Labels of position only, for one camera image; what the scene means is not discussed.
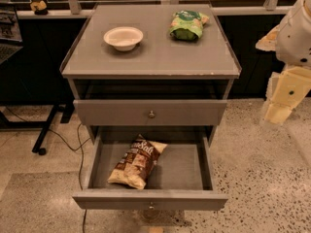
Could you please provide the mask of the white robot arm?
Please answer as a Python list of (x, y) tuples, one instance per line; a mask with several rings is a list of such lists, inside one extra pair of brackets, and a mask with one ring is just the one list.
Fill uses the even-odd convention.
[(283, 123), (311, 90), (311, 0), (296, 0), (256, 48), (274, 51), (285, 63), (279, 75), (270, 77), (264, 115), (271, 123)]

